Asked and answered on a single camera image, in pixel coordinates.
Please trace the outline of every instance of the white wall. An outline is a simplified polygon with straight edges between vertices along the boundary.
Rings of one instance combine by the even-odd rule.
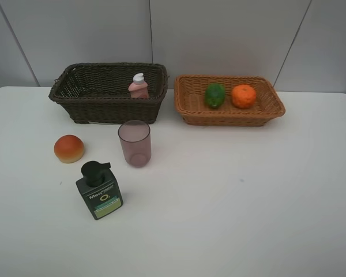
[[[148,0],[0,0],[41,86],[79,62],[152,62]]]
[[[151,0],[153,60],[179,74],[276,80],[309,0]]]
[[[313,0],[276,89],[346,92],[346,0]]]
[[[0,87],[35,86],[29,67],[0,11]]]

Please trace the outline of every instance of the toy orange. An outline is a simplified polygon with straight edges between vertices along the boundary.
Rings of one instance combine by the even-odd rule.
[[[251,85],[238,85],[232,89],[232,104],[237,108],[251,108],[256,101],[256,91]]]

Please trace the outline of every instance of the white table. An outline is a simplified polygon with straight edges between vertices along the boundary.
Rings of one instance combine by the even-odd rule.
[[[74,124],[49,90],[0,89],[0,277],[346,276],[346,95],[280,92],[285,116],[221,128],[185,124],[169,91],[134,169],[118,126]],[[75,185],[89,160],[125,201],[98,221]]]

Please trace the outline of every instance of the pink bottle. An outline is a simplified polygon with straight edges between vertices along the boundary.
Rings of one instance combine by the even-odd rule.
[[[133,83],[130,84],[128,90],[131,98],[149,98],[148,85],[145,82],[144,74],[139,73],[133,77]]]

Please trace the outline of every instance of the pink plastic cup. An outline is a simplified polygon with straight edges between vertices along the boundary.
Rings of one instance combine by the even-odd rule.
[[[140,120],[131,120],[118,129],[123,154],[128,164],[143,167],[151,159],[150,126]]]

